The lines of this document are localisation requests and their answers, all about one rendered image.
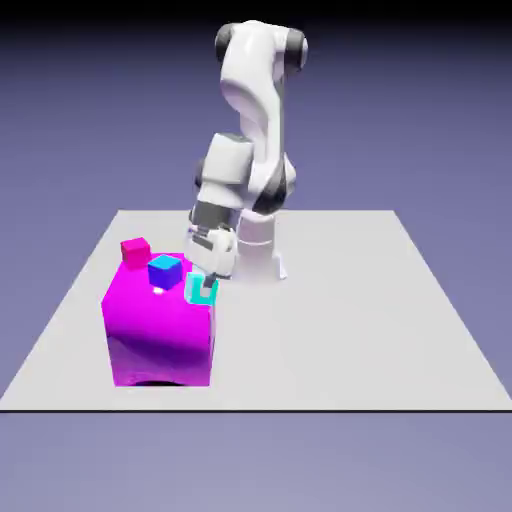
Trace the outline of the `small blue cube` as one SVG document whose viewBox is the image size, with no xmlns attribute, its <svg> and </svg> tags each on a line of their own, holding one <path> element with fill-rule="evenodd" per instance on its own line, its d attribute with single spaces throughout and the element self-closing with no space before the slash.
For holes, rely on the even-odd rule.
<svg viewBox="0 0 512 512">
<path fill-rule="evenodd" d="M 161 254 L 148 263 L 147 269 L 153 287 L 168 291 L 182 281 L 182 261 L 177 257 Z"/>
</svg>

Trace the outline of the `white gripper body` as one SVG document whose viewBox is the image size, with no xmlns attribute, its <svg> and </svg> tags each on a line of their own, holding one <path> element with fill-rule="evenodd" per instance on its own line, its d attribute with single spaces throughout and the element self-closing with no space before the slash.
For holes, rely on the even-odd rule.
<svg viewBox="0 0 512 512">
<path fill-rule="evenodd" d="M 208 232 L 190 229 L 184 255 L 205 275 L 230 278 L 236 260 L 236 234 L 232 229 Z"/>
</svg>

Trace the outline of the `small cyan cube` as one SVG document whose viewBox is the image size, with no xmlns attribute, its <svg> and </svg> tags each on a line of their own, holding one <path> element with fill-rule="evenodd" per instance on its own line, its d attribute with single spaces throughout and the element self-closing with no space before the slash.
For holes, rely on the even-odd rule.
<svg viewBox="0 0 512 512">
<path fill-rule="evenodd" d="M 185 280 L 184 298 L 189 304 L 213 306 L 216 303 L 218 280 L 212 289 L 211 296 L 204 298 L 200 291 L 205 274 L 200 272 L 188 272 Z"/>
</svg>

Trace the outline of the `small pink cube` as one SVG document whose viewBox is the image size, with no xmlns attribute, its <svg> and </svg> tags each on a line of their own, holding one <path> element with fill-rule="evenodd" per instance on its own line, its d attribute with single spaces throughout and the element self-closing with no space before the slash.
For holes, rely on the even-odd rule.
<svg viewBox="0 0 512 512">
<path fill-rule="evenodd" d="M 124 240 L 120 243 L 122 261 L 129 269 L 145 267 L 151 260 L 151 247 L 145 238 Z"/>
</svg>

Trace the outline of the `large magenta box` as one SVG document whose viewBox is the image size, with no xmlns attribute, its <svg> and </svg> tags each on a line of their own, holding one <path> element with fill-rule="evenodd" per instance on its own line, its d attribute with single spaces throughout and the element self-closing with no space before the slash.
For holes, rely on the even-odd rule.
<svg viewBox="0 0 512 512">
<path fill-rule="evenodd" d="M 215 310 L 191 305 L 185 283 L 157 293 L 146 268 L 121 263 L 101 302 L 114 384 L 210 384 Z"/>
</svg>

